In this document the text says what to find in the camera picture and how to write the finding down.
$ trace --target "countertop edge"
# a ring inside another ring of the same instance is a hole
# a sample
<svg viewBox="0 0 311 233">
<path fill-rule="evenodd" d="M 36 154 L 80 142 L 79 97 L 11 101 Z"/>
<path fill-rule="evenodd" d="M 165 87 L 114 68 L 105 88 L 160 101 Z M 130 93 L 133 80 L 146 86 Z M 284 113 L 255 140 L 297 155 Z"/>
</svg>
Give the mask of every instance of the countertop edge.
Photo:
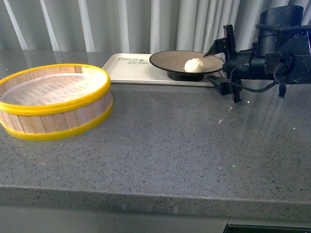
<svg viewBox="0 0 311 233">
<path fill-rule="evenodd" d="M 0 187 L 0 196 L 0 205 L 14 206 L 299 221 L 311 218 L 311 202 L 113 194 L 12 186 Z"/>
</svg>

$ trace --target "curtain fold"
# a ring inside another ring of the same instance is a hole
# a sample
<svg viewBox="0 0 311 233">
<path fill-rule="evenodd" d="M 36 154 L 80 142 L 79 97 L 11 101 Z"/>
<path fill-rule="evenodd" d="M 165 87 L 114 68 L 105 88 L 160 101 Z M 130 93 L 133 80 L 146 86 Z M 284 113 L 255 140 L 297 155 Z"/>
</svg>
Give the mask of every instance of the curtain fold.
<svg viewBox="0 0 311 233">
<path fill-rule="evenodd" d="M 237 50 L 258 36 L 260 13 L 310 0 L 0 0 L 0 50 L 207 52 L 232 24 Z"/>
</svg>

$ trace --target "steamer basket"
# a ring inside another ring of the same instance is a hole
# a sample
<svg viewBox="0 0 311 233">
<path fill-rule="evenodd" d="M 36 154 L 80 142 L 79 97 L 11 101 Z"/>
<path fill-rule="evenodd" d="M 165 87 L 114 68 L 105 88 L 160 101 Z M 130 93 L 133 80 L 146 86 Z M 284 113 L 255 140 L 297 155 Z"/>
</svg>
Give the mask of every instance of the steamer basket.
<svg viewBox="0 0 311 233">
<path fill-rule="evenodd" d="M 0 80 L 0 123 L 20 139 L 74 136 L 100 124 L 111 109 L 110 78 L 98 67 L 50 65 Z"/>
</svg>

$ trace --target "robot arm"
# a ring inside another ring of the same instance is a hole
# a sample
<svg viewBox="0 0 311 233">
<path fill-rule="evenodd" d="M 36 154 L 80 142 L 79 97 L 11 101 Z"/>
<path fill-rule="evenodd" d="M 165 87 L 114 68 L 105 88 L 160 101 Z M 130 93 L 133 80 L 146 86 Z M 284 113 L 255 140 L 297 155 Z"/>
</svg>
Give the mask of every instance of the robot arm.
<svg viewBox="0 0 311 233">
<path fill-rule="evenodd" d="M 231 94 L 241 101 L 240 91 L 263 92 L 279 84 L 279 96 L 284 98 L 287 84 L 311 83 L 311 26 L 300 26 L 303 7 L 284 6 L 260 15 L 259 38 L 249 50 L 237 52 L 232 25 L 224 26 L 225 37 L 214 41 L 205 55 L 223 52 L 223 71 L 227 78 L 206 75 L 221 95 Z M 242 79 L 272 80 L 262 89 L 247 88 Z"/>
</svg>

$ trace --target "gray countertop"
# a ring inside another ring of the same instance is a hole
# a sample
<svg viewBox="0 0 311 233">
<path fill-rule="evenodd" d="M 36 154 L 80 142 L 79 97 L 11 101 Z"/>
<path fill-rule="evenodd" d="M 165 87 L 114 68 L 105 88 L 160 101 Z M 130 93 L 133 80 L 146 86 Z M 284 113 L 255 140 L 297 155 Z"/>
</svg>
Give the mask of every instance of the gray countertop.
<svg viewBox="0 0 311 233">
<path fill-rule="evenodd" d="M 1 51 L 0 79 L 111 54 Z M 251 87 L 263 81 L 244 82 Z M 0 204 L 305 220 L 311 218 L 311 85 L 232 103 L 215 88 L 112 84 L 114 108 L 67 139 L 0 127 Z"/>
</svg>

